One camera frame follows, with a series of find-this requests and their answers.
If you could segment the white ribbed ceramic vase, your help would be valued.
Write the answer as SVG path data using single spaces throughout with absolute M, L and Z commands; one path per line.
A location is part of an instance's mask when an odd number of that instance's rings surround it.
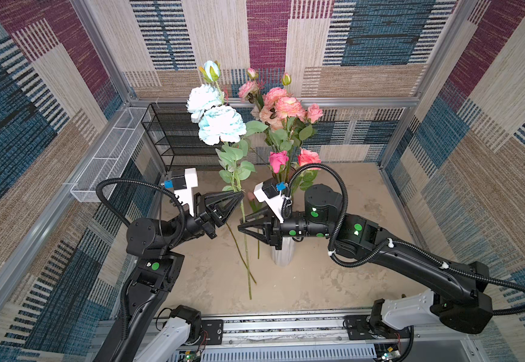
M 294 257 L 296 242 L 291 238 L 282 238 L 282 248 L 277 250 L 276 248 L 271 249 L 271 259 L 273 262 L 280 266 L 285 267 L 289 265 Z

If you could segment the magenta rose stem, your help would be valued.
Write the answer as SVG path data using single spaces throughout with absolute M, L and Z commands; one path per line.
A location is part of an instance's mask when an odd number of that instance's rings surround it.
M 288 178 L 289 155 L 287 151 L 272 152 L 269 156 L 269 164 L 277 181 L 282 182 Z

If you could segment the pink rose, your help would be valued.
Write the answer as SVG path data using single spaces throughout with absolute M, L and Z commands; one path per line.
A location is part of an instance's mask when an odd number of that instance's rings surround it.
M 297 157 L 297 161 L 292 162 L 291 165 L 294 170 L 300 169 L 300 167 L 305 166 L 306 164 L 320 164 L 321 159 L 319 157 L 319 154 L 314 151 L 310 151 L 307 149 L 301 149 L 300 154 Z M 302 188 L 303 190 L 306 190 L 308 187 L 313 185 L 313 182 L 315 181 L 317 175 L 318 175 L 318 168 L 311 168 L 304 170 L 293 182 L 293 192 L 297 191 L 298 189 Z

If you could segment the light blue carnation spray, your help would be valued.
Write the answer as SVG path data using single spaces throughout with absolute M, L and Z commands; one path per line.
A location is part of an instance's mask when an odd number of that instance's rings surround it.
M 218 155 L 220 177 L 226 183 L 224 190 L 242 192 L 242 182 L 254 172 L 246 159 L 247 125 L 242 115 L 228 104 L 219 84 L 220 64 L 208 60 L 198 71 L 204 83 L 191 90 L 186 101 L 187 112 L 198 126 L 199 140 L 212 146 Z

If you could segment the pink carnation spray stem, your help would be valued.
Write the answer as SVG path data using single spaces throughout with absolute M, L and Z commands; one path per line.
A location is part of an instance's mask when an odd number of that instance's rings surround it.
M 271 147 L 271 153 L 287 151 L 288 155 L 290 155 L 295 145 L 297 143 L 300 144 L 297 128 L 300 125 L 305 125 L 302 121 L 302 114 L 305 110 L 301 102 L 292 93 L 289 91 L 288 93 L 289 96 L 283 97 L 277 102 L 277 114 L 282 121 L 283 128 L 273 131 L 264 123 L 268 127 L 265 130 L 265 141 Z

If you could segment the pink rose spray stem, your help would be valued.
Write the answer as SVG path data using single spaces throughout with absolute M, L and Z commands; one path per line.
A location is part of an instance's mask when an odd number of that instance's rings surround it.
M 318 104 L 313 103 L 307 108 L 306 111 L 302 114 L 302 121 L 307 124 L 314 124 L 324 115 L 324 111 L 318 106 Z

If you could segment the red glass vase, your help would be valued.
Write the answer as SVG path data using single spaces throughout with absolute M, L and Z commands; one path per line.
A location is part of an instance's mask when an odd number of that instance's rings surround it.
M 287 185 L 295 171 L 296 167 L 294 166 L 286 168 L 285 165 L 282 165 L 280 166 L 280 171 L 278 173 L 272 174 L 272 179 L 274 180 L 274 182 L 276 182 L 276 184 L 284 183 L 285 185 Z

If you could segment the pale peach carnation spray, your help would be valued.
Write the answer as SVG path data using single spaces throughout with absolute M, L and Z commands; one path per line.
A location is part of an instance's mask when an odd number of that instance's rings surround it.
M 253 69 L 247 69 L 249 80 L 244 83 L 238 92 L 239 98 L 253 104 L 251 115 L 255 120 L 267 124 L 273 131 L 283 128 L 282 121 L 277 114 L 277 102 L 283 97 L 289 96 L 286 87 L 291 83 L 288 73 L 283 74 L 282 87 L 274 87 L 268 93 L 263 94 L 258 82 L 259 73 Z

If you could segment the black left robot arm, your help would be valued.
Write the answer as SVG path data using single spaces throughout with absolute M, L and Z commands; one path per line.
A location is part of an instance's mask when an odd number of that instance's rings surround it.
M 171 220 L 139 218 L 133 222 L 105 197 L 104 189 L 115 184 L 132 184 L 152 189 L 166 196 L 178 215 Z M 241 191 L 196 193 L 192 209 L 185 209 L 181 199 L 162 186 L 123 178 L 106 179 L 96 186 L 96 196 L 127 227 L 127 253 L 137 258 L 119 295 L 119 316 L 115 320 L 95 359 L 97 361 L 133 361 L 149 325 L 172 291 L 182 269 L 184 256 L 174 248 L 186 241 L 207 235 L 217 236 L 244 194 Z

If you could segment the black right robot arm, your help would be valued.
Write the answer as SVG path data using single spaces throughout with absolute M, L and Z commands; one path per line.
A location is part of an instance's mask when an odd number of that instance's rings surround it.
M 324 170 L 339 192 L 324 184 L 305 191 L 302 212 L 293 210 L 295 182 L 306 170 Z M 326 238 L 329 258 L 344 268 L 372 263 L 424 286 L 426 291 L 400 300 L 377 300 L 369 328 L 376 333 L 422 324 L 443 324 L 460 333 L 479 334 L 494 316 L 525 312 L 525 286 L 492 278 L 481 262 L 462 264 L 428 253 L 377 223 L 348 212 L 349 193 L 340 175 L 325 164 L 298 169 L 287 183 L 265 181 L 254 195 L 266 205 L 250 214 L 239 231 L 281 250 L 285 238 Z

